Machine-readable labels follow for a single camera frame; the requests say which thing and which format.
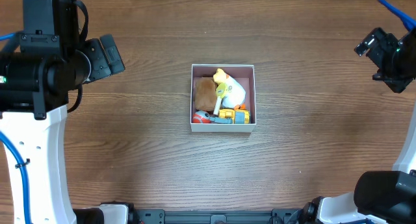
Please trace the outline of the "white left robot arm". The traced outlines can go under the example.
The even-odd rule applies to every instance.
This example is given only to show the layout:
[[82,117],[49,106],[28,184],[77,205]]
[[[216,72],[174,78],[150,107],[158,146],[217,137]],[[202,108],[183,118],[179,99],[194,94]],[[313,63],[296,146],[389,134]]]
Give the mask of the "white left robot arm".
[[1,53],[1,142],[15,223],[136,223],[131,203],[73,208],[64,132],[68,93],[125,69],[114,38],[74,41],[26,34],[19,53]]

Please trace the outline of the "white plush duck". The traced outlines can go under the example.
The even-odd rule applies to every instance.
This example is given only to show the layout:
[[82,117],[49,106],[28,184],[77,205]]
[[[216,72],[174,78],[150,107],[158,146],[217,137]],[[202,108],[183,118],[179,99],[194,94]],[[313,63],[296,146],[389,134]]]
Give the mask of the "white plush duck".
[[228,88],[227,95],[223,98],[220,109],[228,108],[236,110],[245,108],[246,91],[240,83],[221,68],[217,69],[213,75],[213,79],[217,85],[226,83]]

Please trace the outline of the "yellow toy bulldozer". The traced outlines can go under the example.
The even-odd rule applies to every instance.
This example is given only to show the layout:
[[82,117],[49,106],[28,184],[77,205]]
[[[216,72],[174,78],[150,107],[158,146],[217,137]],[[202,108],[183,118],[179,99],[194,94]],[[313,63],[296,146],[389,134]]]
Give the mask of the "yellow toy bulldozer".
[[217,116],[210,116],[211,123],[250,124],[250,112],[244,109],[220,109]]

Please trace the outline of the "brown plush bear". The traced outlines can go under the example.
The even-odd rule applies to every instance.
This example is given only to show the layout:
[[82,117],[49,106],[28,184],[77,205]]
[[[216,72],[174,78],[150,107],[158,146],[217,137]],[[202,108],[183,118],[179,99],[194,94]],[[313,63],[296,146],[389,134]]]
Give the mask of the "brown plush bear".
[[194,106],[197,110],[212,112],[216,104],[217,84],[213,78],[202,77],[196,81]]

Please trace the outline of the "white box pink interior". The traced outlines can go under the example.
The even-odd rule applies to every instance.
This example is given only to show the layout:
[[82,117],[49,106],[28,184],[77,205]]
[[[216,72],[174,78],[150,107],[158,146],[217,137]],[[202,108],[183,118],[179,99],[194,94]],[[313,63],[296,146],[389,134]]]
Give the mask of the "white box pink interior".
[[[194,106],[194,94],[196,81],[202,77],[213,78],[217,69],[223,69],[232,76],[246,91],[245,108],[250,112],[250,124],[219,124],[219,123],[192,123],[193,114],[198,111]],[[256,100],[255,100],[255,76],[253,65],[241,64],[193,64],[192,78],[190,82],[190,126],[193,132],[252,132],[256,126]]]

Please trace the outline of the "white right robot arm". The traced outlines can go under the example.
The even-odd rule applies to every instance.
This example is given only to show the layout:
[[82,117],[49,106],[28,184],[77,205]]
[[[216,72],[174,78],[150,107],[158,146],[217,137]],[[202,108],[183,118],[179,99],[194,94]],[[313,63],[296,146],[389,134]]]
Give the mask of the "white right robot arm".
[[[401,39],[373,29],[354,49],[378,68],[372,76],[393,92],[402,93],[415,80],[415,29]],[[298,213],[298,223],[414,223],[415,119],[409,124],[404,146],[389,171],[368,171],[353,192],[318,197]]]

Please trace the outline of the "yellow wooden rattle drum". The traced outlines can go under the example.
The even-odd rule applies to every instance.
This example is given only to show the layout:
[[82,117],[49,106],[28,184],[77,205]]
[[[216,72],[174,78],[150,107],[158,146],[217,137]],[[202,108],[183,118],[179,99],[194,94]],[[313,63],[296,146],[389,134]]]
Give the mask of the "yellow wooden rattle drum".
[[217,96],[217,98],[216,98],[216,104],[215,104],[215,107],[214,107],[214,110],[213,110],[213,114],[216,115],[216,116],[219,113],[219,110],[220,110],[220,107],[221,107],[223,98],[225,98],[225,96],[228,93],[228,89],[227,88],[228,88],[228,86],[227,86],[226,83],[221,83],[216,88],[216,96]]

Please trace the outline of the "red toy ball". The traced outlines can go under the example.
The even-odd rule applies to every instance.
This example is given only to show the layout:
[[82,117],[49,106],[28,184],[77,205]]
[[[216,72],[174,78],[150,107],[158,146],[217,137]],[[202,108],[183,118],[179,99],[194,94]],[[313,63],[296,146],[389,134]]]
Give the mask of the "red toy ball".
[[206,111],[196,111],[192,116],[192,123],[211,123],[210,114]]

